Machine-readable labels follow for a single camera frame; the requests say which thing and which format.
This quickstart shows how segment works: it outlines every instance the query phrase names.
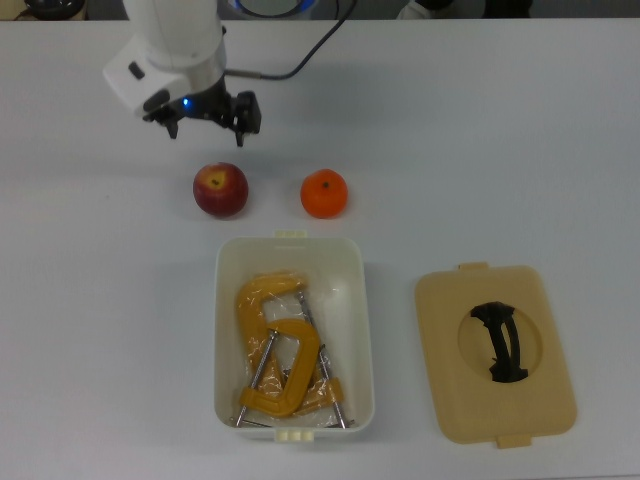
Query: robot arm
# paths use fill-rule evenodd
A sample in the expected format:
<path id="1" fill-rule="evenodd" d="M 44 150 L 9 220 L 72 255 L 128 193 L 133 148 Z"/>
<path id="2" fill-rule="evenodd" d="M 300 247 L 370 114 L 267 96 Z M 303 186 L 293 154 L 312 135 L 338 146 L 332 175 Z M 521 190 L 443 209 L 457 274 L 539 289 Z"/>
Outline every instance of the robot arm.
<path id="1" fill-rule="evenodd" d="M 171 138 L 183 118 L 210 120 L 244 135 L 259 133 L 253 92 L 226 89 L 223 27 L 215 0 L 124 0 L 134 36 L 104 69 L 120 99 L 138 117 L 158 122 Z"/>

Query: beige lid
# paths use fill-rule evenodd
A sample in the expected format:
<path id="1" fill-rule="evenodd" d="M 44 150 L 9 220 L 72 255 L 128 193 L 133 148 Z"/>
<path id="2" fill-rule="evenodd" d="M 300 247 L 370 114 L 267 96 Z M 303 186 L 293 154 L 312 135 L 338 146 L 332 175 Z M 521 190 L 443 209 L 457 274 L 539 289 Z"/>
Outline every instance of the beige lid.
<path id="1" fill-rule="evenodd" d="M 423 277 L 415 294 L 431 393 L 440 428 L 450 440 L 518 447 L 530 445 L 534 436 L 563 433 L 573 426 L 573 390 L 537 272 L 465 264 L 457 271 Z M 498 367 L 505 367 L 505 356 L 496 354 L 489 328 L 478 318 L 480 310 L 474 310 L 496 302 L 513 319 L 497 327 L 503 348 L 509 346 L 501 352 L 511 360 L 507 370 L 524 372 L 510 379 L 502 375 L 500 380 Z M 509 323 L 516 327 L 519 355 L 515 332 L 507 331 Z M 522 370 L 514 369 L 514 362 Z M 492 374 L 490 368 L 497 363 Z"/>

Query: white table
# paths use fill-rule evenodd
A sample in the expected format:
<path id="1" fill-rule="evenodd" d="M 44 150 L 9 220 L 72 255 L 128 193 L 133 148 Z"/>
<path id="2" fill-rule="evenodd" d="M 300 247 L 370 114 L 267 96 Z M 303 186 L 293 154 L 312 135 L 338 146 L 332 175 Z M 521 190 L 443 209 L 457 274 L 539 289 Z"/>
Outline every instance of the white table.
<path id="1" fill-rule="evenodd" d="M 280 72 L 327 23 L 230 23 L 229 66 Z M 640 475 L 640 23 L 352 23 L 294 80 L 254 89 L 263 130 L 128 116 L 102 66 L 126 23 L 0 25 L 0 478 L 515 479 Z M 216 221 L 196 171 L 238 164 Z M 315 221 L 318 168 L 353 201 Z M 218 248 L 302 229 L 365 260 L 376 417 L 351 442 L 253 442 L 213 411 Z M 458 263 L 542 275 L 579 418 L 529 448 L 436 423 L 413 304 Z"/>

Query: apple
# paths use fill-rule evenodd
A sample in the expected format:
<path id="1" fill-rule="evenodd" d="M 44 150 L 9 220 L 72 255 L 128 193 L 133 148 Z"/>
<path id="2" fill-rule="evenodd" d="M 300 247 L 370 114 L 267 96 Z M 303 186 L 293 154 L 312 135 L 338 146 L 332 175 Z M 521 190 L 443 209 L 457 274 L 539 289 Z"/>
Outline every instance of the apple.
<path id="1" fill-rule="evenodd" d="M 249 197 L 249 184 L 242 170 L 230 163 L 214 163 L 200 169 L 193 180 L 198 206 L 218 218 L 235 215 Z"/>

